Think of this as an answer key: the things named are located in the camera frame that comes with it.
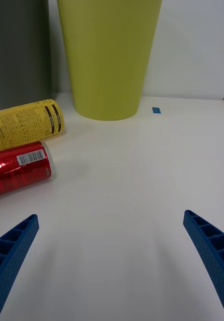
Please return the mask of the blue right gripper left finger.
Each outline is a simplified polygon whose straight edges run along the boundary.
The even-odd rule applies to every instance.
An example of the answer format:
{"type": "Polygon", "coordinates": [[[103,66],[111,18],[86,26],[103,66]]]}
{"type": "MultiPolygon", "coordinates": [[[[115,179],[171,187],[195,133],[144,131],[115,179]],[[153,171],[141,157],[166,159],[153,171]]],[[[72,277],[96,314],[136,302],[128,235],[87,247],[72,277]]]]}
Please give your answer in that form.
{"type": "Polygon", "coordinates": [[[32,214],[0,237],[0,313],[38,230],[32,214]]]}

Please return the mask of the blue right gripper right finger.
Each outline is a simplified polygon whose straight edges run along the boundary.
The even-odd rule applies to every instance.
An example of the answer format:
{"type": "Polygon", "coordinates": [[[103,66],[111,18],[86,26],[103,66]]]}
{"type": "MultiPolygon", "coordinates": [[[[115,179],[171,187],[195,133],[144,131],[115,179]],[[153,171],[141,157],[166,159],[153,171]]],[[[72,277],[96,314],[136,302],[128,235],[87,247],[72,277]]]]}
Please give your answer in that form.
{"type": "Polygon", "coordinates": [[[191,210],[183,226],[190,236],[224,308],[224,233],[191,210]]]}

